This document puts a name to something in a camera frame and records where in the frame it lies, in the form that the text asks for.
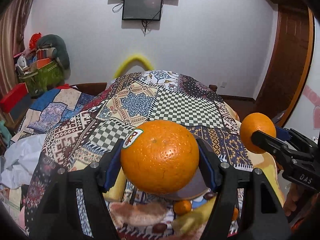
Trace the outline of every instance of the patchwork quilt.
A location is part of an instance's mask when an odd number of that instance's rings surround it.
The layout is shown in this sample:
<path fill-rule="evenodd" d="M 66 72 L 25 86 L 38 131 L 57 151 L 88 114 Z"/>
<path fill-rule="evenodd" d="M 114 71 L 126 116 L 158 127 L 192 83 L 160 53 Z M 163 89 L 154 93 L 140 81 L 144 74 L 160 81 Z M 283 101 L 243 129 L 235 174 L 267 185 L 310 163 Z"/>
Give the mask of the patchwork quilt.
<path fill-rule="evenodd" d="M 94 96 L 75 89 L 52 89 L 38 98 L 28 109 L 18 133 L 11 139 L 8 147 L 19 139 L 36 134 L 49 133 L 64 121 L 75 116 L 94 99 Z M 53 167 L 49 159 L 44 159 L 48 167 Z M 28 185 L 9 189 L 0 184 L 0 201 L 4 203 L 12 218 L 19 223 L 20 210 L 25 205 Z"/>
<path fill-rule="evenodd" d="M 49 132 L 26 197 L 27 232 L 33 226 L 34 214 L 51 177 L 59 168 L 74 171 L 99 161 L 119 138 L 125 138 L 135 127 L 150 120 L 179 123 L 195 136 L 204 139 L 220 160 L 227 161 L 237 169 L 253 169 L 239 139 L 239 128 L 229 115 L 222 98 L 192 77 L 170 71 L 147 71 L 121 76 L 109 83 L 103 93 L 70 119 L 67 117 L 71 111 L 78 111 L 73 101 L 61 104 L 57 100 L 51 102 L 50 106 L 45 113 L 37 112 L 37 108 L 32 114 L 27 113 L 26 119 L 34 120 L 33 124 L 27 127 L 22 124 L 24 134 Z M 45 120 L 46 124 L 37 122 L 40 119 Z M 173 201 L 142 192 L 128 181 L 124 192 L 124 201 L 131 200 L 130 203 L 134 205 L 155 200 L 165 202 L 167 214 L 162 223 L 167 226 L 162 233 L 153 233 L 152 226 L 133 227 L 124 224 L 117 227 L 120 238 L 158 239 L 174 233 L 170 227 L 170 222 L 176 217 L 172 208 Z M 82 189 L 76 193 L 83 233 L 92 236 Z M 207 201 L 205 193 L 191 201 L 193 208 Z M 241 209 L 241 190 L 238 198 Z M 236 231 L 237 221 L 234 221 L 230 233 Z"/>

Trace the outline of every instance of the human hand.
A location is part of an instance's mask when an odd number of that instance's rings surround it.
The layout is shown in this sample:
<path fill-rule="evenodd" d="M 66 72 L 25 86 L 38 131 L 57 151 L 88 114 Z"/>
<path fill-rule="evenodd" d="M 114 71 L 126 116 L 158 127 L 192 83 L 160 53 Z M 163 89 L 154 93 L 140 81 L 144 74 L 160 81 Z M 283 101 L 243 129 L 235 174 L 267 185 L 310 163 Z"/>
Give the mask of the human hand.
<path fill-rule="evenodd" d="M 291 212 L 294 212 L 297 208 L 296 202 L 301 198 L 304 192 L 302 186 L 291 183 L 289 193 L 287 194 L 287 199 L 283 205 L 284 214 L 288 217 Z"/>

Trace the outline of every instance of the white cloth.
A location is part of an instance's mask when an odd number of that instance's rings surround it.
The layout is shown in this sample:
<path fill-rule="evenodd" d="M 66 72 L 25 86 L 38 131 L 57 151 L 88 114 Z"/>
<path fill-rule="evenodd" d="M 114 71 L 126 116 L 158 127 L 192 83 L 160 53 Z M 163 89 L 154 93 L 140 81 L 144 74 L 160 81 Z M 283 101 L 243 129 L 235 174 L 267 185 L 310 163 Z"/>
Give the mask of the white cloth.
<path fill-rule="evenodd" d="M 11 189 L 22 184 L 30 184 L 45 137 L 46 134 L 32 135 L 17 141 L 7 149 L 0 164 L 1 184 Z"/>

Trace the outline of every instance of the wooden door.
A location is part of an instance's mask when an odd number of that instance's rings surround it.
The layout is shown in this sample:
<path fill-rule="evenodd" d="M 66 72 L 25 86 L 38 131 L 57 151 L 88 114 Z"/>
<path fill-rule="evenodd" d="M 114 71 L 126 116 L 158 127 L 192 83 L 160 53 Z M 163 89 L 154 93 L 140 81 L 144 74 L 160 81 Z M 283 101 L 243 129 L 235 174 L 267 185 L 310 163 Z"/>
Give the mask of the wooden door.
<path fill-rule="evenodd" d="M 279 6 L 275 47 L 255 112 L 274 118 L 289 107 L 302 77 L 308 44 L 308 12 Z"/>

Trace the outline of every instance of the screw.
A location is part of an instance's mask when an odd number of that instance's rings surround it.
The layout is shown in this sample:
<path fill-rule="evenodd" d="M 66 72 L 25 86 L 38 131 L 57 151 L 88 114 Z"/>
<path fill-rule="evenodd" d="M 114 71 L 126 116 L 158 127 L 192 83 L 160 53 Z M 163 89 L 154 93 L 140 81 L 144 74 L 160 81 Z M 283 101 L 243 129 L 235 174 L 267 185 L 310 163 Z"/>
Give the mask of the screw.
<path fill-rule="evenodd" d="M 230 167 L 229 163 L 226 163 L 226 162 L 221 163 L 220 166 L 224 169 L 227 169 Z"/>
<path fill-rule="evenodd" d="M 97 168 L 98 166 L 99 166 L 99 163 L 97 162 L 90 163 L 90 167 L 93 169 Z"/>
<path fill-rule="evenodd" d="M 65 173 L 65 172 L 66 172 L 66 170 L 65 170 L 64 168 L 58 169 L 58 174 L 63 174 L 63 173 Z"/>
<path fill-rule="evenodd" d="M 258 175 L 262 174 L 262 169 L 260 168 L 255 168 L 254 172 L 257 173 Z"/>

